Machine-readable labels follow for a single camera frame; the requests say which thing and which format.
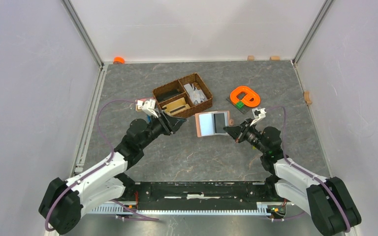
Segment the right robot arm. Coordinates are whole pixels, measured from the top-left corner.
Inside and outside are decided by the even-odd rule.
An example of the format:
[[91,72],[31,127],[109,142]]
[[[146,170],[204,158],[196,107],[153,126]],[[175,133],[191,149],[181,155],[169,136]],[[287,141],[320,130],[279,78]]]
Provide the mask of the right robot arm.
[[307,213],[324,236],[349,232],[362,217],[345,183],[338,177],[323,177],[295,163],[285,154],[281,131],[268,126],[262,131],[249,118],[239,125],[224,127],[235,142],[248,142],[258,149],[263,168],[271,173],[265,196],[287,199]]

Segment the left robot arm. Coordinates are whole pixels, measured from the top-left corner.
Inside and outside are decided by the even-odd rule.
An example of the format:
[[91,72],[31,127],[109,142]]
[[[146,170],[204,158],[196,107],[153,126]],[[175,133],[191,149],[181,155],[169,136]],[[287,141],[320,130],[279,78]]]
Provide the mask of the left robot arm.
[[144,155],[144,148],[156,138],[175,134],[184,122],[185,118],[172,117],[165,112],[152,117],[150,122],[137,118],[107,157],[76,176],[66,180],[53,179],[38,208],[45,219],[45,230],[64,235],[99,205],[119,197],[130,200],[135,187],[117,176],[138,163]]

